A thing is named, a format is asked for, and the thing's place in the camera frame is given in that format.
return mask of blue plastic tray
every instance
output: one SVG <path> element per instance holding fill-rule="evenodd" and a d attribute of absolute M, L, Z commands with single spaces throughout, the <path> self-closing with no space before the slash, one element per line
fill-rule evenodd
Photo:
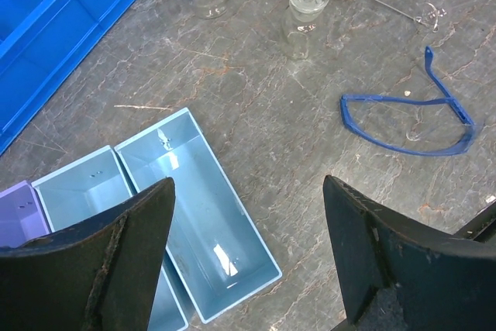
<path fill-rule="evenodd" d="M 0 155 L 134 0 L 0 0 Z"/>
<path fill-rule="evenodd" d="M 28 181 L 0 191 L 0 247 L 19 247 L 48 233 L 45 215 Z"/>
<path fill-rule="evenodd" d="M 167 252 L 207 323 L 281 277 L 274 258 L 188 109 L 115 148 L 136 190 L 170 176 Z"/>
<path fill-rule="evenodd" d="M 109 146 L 34 181 L 33 187 L 38 191 L 53 232 L 110 209 L 133 195 Z M 181 280 L 165 261 L 153 302 L 150 330 L 177 331 L 188 327 L 192 305 L 183 294 Z"/>

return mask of gray marble surface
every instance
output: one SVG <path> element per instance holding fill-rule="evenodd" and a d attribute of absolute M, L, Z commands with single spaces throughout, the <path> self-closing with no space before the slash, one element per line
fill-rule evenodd
<path fill-rule="evenodd" d="M 179 0 L 138 0 L 0 158 L 0 189 L 187 106 L 284 272 L 214 322 L 195 317 L 190 329 L 328 331 L 345 312 L 324 218 L 326 174 L 449 233 L 496 195 L 496 0 L 384 1 L 407 12 L 442 2 L 449 24 L 428 34 L 370 0 L 331 0 L 318 53 L 294 62 L 277 43 L 288 0 L 234 0 L 232 14 L 214 21 Z M 465 155 L 406 156 L 343 127 L 343 93 L 438 95 L 422 69 L 426 44 L 481 123 Z"/>

